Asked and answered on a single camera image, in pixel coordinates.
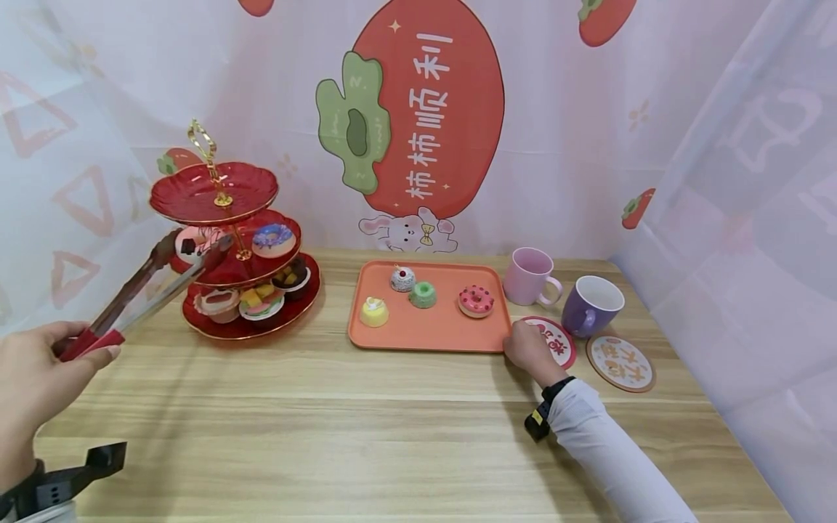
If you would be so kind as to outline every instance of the mug handle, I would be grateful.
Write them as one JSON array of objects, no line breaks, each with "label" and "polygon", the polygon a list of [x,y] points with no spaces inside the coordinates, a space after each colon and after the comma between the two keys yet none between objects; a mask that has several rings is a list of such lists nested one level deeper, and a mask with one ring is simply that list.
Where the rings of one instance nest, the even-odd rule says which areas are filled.
[{"label": "mug handle", "polygon": [[587,309],[584,311],[584,322],[578,327],[575,331],[573,331],[573,336],[578,338],[587,338],[589,337],[589,333],[593,331],[593,324],[596,323],[596,311],[593,309]]},{"label": "mug handle", "polygon": [[561,285],[561,282],[557,279],[554,279],[552,276],[547,276],[547,284],[552,285],[555,287],[555,290],[558,291],[558,297],[555,300],[549,300],[546,296],[540,295],[537,297],[537,302],[544,307],[548,307],[549,305],[555,305],[558,300],[561,299],[561,296],[564,294],[564,287]]}]

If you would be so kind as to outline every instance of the black clip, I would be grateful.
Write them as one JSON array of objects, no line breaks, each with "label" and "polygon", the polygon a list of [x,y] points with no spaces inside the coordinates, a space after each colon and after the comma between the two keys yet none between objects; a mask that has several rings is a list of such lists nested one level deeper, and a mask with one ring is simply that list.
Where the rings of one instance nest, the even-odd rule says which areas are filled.
[{"label": "black clip", "polygon": [[122,470],[127,448],[128,443],[123,441],[89,449],[85,466],[48,472],[37,488],[39,510],[70,501],[97,479],[110,477]]},{"label": "black clip", "polygon": [[541,403],[534,412],[526,416],[526,421],[523,422],[523,426],[531,438],[535,440],[535,443],[541,441],[549,434],[550,428],[549,422],[547,421],[547,418],[549,418],[549,408],[549,403]]}]

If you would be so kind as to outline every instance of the tongs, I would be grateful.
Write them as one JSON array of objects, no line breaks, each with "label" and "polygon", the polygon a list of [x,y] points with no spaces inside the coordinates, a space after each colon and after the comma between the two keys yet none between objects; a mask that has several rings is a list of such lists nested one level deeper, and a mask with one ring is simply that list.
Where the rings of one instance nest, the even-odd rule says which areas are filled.
[{"label": "tongs", "polygon": [[121,345],[125,341],[122,334],[128,327],[145,320],[148,316],[158,312],[164,305],[183,292],[192,282],[200,278],[209,270],[217,268],[233,246],[233,237],[224,236],[215,242],[200,258],[200,260],[186,272],[177,277],[170,285],[159,292],[135,314],[121,318],[125,308],[145,287],[151,277],[166,265],[176,253],[174,240],[182,229],[171,231],[157,242],[148,260],[131,276],[122,289],[93,323],[72,341],[59,359],[71,361],[103,346]]}]

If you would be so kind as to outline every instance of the green cake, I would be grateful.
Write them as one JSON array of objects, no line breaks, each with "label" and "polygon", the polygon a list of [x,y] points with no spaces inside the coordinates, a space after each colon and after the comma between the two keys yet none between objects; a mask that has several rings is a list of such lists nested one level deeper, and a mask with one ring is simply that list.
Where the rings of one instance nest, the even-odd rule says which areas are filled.
[{"label": "green cake", "polygon": [[419,281],[410,291],[409,299],[419,309],[429,309],[436,305],[436,289],[428,281]]}]

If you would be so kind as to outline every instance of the red plate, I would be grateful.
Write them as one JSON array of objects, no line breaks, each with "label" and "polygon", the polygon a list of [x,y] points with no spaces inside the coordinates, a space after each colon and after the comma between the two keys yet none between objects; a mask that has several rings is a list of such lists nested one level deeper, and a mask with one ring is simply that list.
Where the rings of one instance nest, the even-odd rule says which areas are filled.
[{"label": "red plate", "polygon": [[227,207],[215,205],[218,194],[205,163],[184,167],[151,188],[150,205],[164,218],[186,225],[240,222],[266,209],[279,193],[273,172],[244,162],[216,166],[224,191],[233,197]]},{"label": "red plate", "polygon": [[320,266],[310,255],[302,253],[300,256],[306,261],[308,268],[311,269],[311,278],[303,288],[305,295],[297,301],[285,300],[285,304],[276,315],[261,321],[250,321],[239,317],[230,323],[215,323],[208,316],[195,310],[194,299],[195,295],[200,292],[201,285],[192,284],[189,285],[186,298],[183,300],[183,318],[195,331],[216,340],[248,340],[278,331],[309,310],[320,293],[322,285]]},{"label": "red plate", "polygon": [[[279,258],[262,258],[253,254],[250,259],[241,261],[235,257],[238,252],[237,246],[233,247],[227,253],[227,258],[208,274],[204,274],[198,278],[198,283],[204,287],[246,287],[253,285],[258,281],[268,279],[270,276],[278,273],[300,252],[302,245],[302,229],[300,225],[294,220],[287,218],[282,213],[277,213],[272,209],[265,209],[261,213],[256,214],[238,225],[241,238],[244,241],[244,247],[251,249],[253,246],[253,236],[255,232],[265,225],[271,223],[284,223],[290,228],[290,231],[296,236],[296,245],[285,256]],[[175,254],[169,265],[172,266],[175,272],[183,274],[191,265],[179,259]]]},{"label": "red plate", "polygon": [[541,331],[544,341],[549,346],[552,359],[566,371],[573,366],[576,358],[575,341],[566,329],[549,318],[542,316],[527,316],[521,318],[529,325],[534,325]]}]

